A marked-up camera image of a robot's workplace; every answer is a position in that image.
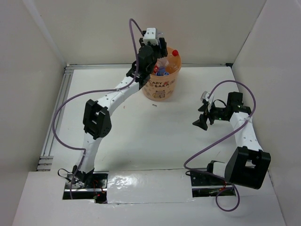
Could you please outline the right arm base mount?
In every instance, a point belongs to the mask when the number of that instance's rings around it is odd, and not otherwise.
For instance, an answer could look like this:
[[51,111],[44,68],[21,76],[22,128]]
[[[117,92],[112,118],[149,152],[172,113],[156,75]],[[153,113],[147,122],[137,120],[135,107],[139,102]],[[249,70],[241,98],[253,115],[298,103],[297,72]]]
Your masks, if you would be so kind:
[[220,191],[226,190],[220,196],[235,196],[236,192],[232,186],[223,180],[194,171],[186,171],[185,175],[190,178],[192,197],[215,197]]

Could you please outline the red-label clear bottle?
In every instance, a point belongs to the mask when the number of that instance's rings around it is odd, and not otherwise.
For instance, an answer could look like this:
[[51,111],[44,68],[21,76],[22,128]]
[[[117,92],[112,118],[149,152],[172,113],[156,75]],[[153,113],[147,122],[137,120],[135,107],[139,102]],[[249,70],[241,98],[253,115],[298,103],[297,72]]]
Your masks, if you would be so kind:
[[[179,52],[173,48],[168,47],[168,55],[166,58],[169,61],[169,66],[166,68],[167,72],[170,74],[173,74],[178,69],[181,68],[181,57],[179,55]],[[155,64],[153,74],[156,75],[157,72],[157,65]]]

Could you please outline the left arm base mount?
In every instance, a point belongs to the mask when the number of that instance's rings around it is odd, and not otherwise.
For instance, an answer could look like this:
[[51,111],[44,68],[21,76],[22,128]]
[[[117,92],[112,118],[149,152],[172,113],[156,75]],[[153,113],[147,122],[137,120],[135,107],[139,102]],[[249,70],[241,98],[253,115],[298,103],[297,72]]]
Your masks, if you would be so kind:
[[75,179],[71,184],[71,174],[64,177],[65,185],[63,191],[63,200],[71,200],[70,192],[74,200],[93,200],[98,204],[107,203],[107,172],[95,172],[93,174],[92,182],[85,186],[84,183]]

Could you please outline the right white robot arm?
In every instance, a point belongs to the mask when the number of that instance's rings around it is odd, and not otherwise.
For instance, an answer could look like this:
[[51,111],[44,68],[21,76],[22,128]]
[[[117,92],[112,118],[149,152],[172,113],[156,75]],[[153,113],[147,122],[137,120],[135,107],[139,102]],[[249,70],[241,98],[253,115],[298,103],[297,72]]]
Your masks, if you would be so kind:
[[268,171],[271,156],[264,152],[256,138],[251,108],[243,104],[243,94],[230,92],[224,107],[217,107],[213,96],[205,91],[200,99],[203,105],[199,119],[193,125],[204,130],[215,120],[230,122],[235,133],[236,149],[227,163],[211,161],[205,173],[206,181],[217,184],[221,178],[227,183],[260,189]]

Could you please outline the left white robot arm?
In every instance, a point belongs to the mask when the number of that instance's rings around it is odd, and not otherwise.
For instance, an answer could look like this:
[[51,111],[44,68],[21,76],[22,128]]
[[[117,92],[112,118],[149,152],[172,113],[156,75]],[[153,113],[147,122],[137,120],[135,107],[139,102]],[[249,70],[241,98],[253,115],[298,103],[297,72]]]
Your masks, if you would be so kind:
[[85,132],[83,151],[72,169],[77,184],[83,188],[90,187],[94,180],[95,157],[101,140],[109,134],[112,128],[113,112],[127,98],[147,84],[157,60],[168,54],[164,38],[158,38],[156,41],[144,41],[140,38],[139,42],[141,47],[137,55],[138,60],[132,63],[131,69],[116,90],[96,101],[90,99],[86,102],[83,116]]

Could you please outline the blue-label bottle blue cap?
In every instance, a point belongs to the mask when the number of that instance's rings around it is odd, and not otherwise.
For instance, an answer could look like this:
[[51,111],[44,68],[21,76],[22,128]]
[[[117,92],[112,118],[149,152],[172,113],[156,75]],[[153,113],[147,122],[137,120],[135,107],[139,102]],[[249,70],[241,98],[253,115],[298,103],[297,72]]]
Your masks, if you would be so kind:
[[156,72],[157,76],[169,75],[169,73],[166,70],[166,68],[169,66],[169,61],[166,58],[158,59],[156,65],[158,68]]

